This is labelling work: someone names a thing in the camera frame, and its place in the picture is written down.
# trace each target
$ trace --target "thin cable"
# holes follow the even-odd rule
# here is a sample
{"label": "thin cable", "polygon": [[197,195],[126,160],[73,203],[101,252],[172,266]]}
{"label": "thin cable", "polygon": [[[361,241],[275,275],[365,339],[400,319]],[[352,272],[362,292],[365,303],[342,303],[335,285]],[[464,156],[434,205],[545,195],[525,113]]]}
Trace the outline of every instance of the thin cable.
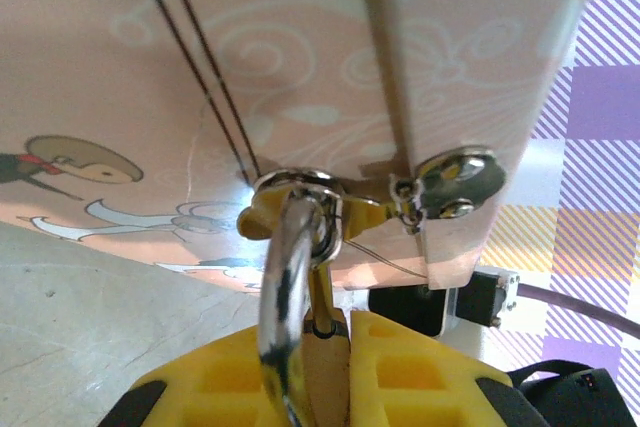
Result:
{"label": "thin cable", "polygon": [[518,295],[528,299],[535,299],[541,302],[546,302],[547,304],[556,305],[578,314],[586,315],[587,317],[607,324],[614,329],[618,329],[620,332],[624,332],[636,339],[640,339],[640,324],[636,324],[622,315],[603,309],[597,305],[590,304],[584,300],[528,284],[520,284],[518,286]]}
{"label": "thin cable", "polygon": [[220,124],[220,128],[222,129],[222,132],[224,133],[224,136],[226,137],[227,142],[229,143],[229,147],[231,148],[233,155],[238,161],[238,165],[240,166],[240,170],[242,171],[242,177],[244,177],[244,180],[247,182],[248,185],[251,185],[251,181],[249,180],[249,175],[247,174],[247,170],[244,166],[244,163],[242,162],[240,153],[238,152],[238,149],[233,143],[229,129],[227,129],[227,126],[225,125],[222,119],[222,116],[220,115],[220,111],[218,110],[218,107],[213,100],[211,91],[207,87],[207,84],[205,83],[204,78],[202,77],[202,74],[198,70],[198,67],[194,62],[193,57],[189,52],[189,49],[187,49],[184,39],[180,35],[178,27],[175,21],[173,20],[173,17],[171,17],[171,13],[169,12],[167,5],[165,4],[164,0],[155,0],[155,2],[156,2],[156,5],[158,6],[158,9],[160,9],[160,12],[162,13],[162,16],[167,22],[167,26],[169,27],[169,30],[171,30],[171,34],[173,35],[173,38],[175,39],[178,46],[180,47],[180,50],[182,51],[182,54],[184,55],[184,58],[187,61],[187,64],[189,64],[189,68],[191,69],[191,72],[195,76],[196,81],[198,82],[198,85],[200,85],[200,88],[202,89],[202,92],[204,93],[205,98],[207,99],[207,103],[211,107],[211,110],[213,111],[214,115],[216,116],[216,119],[218,120],[218,123]]}
{"label": "thin cable", "polygon": [[404,267],[401,267],[398,264],[394,264],[390,260],[385,259],[380,254],[375,253],[371,249],[367,249],[364,245],[361,245],[358,242],[354,242],[353,240],[346,240],[345,244],[349,244],[354,249],[357,249],[360,252],[373,257],[378,262],[382,262],[383,264],[386,264],[389,267],[393,267],[394,269],[399,270],[400,272],[404,272],[405,274],[411,274],[411,275],[416,276],[416,277],[422,277],[423,279],[427,279],[428,278],[426,275],[418,274],[417,272],[413,272],[413,271],[411,271],[409,269],[405,269]]}
{"label": "thin cable", "polygon": [[251,157],[251,162],[253,163],[253,167],[254,169],[256,169],[256,174],[258,177],[260,177],[261,174],[260,174],[260,167],[258,166],[258,159],[256,158],[256,155],[253,152],[253,148],[251,147],[251,142],[249,142],[249,136],[247,135],[244,125],[240,120],[238,109],[236,108],[236,104],[233,101],[233,98],[231,97],[231,92],[229,92],[229,88],[227,87],[227,84],[224,81],[224,78],[222,77],[222,72],[220,71],[220,67],[218,66],[218,63],[216,62],[215,57],[213,56],[211,47],[209,47],[209,42],[207,41],[207,38],[204,35],[204,31],[202,30],[202,26],[200,24],[200,21],[198,20],[198,16],[196,15],[196,12],[193,8],[193,4],[191,3],[191,0],[181,0],[181,1],[182,1],[182,5],[187,11],[187,14],[189,15],[189,19],[191,20],[191,24],[193,25],[193,28],[196,31],[196,35],[198,37],[202,50],[204,50],[204,54],[207,57],[209,66],[211,67],[211,70],[213,70],[213,73],[215,74],[220,84],[220,89],[222,90],[224,98],[226,99],[229,105],[229,109],[233,114],[233,118],[236,121],[236,124],[238,125],[238,129],[240,130],[240,135],[242,135],[242,139],[244,140],[244,143],[247,146],[247,151],[249,152],[249,157]]}

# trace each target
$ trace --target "yellow plastic part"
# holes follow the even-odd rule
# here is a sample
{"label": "yellow plastic part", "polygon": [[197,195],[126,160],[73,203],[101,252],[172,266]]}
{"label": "yellow plastic part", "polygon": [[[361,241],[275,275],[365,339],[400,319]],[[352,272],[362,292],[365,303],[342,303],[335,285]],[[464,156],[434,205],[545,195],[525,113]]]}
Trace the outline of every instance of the yellow plastic part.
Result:
{"label": "yellow plastic part", "polygon": [[[506,374],[371,312],[351,319],[349,425],[505,426],[475,379],[510,385]],[[167,388],[142,427],[281,425],[262,385],[256,327],[196,349],[132,388],[152,380]]]}
{"label": "yellow plastic part", "polygon": [[475,382],[504,372],[371,312],[351,326],[353,427],[505,427]]}

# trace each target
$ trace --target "striped fabric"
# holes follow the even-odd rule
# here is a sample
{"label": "striped fabric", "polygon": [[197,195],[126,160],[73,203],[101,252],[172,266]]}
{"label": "striped fabric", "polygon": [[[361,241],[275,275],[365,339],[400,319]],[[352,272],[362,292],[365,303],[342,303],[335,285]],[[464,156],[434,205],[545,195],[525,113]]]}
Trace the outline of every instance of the striped fabric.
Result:
{"label": "striped fabric", "polygon": [[[523,162],[544,168],[521,166],[481,263],[640,322],[640,0],[590,0],[570,55]],[[484,359],[605,367],[640,421],[640,340],[525,302],[488,336]]]}

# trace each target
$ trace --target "metal bracket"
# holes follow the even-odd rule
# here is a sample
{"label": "metal bracket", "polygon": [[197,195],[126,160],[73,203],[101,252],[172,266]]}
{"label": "metal bracket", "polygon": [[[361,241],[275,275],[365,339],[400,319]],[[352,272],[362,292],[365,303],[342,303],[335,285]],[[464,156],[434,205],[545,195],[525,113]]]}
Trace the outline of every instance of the metal bracket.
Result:
{"label": "metal bracket", "polygon": [[505,178],[484,147],[462,147],[433,157],[418,166],[412,179],[392,175],[354,181],[313,169],[280,169],[258,179],[251,207],[238,217],[238,231],[252,240],[270,238],[284,199],[293,190],[303,190],[329,209],[326,218],[335,222],[331,242],[350,240],[392,218],[414,235],[423,220],[456,219],[477,210],[503,187]]}

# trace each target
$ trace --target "cartoon boy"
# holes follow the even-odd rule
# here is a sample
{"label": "cartoon boy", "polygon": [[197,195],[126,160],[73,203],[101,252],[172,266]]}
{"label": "cartoon boy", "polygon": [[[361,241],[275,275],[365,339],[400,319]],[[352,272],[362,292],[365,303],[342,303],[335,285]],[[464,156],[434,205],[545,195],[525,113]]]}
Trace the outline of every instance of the cartoon boy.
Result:
{"label": "cartoon boy", "polygon": [[80,197],[35,179],[37,174],[69,174],[105,184],[138,182],[143,173],[116,152],[82,139],[62,135],[41,135],[25,144],[26,154],[0,154],[0,184],[21,180],[50,192]]}

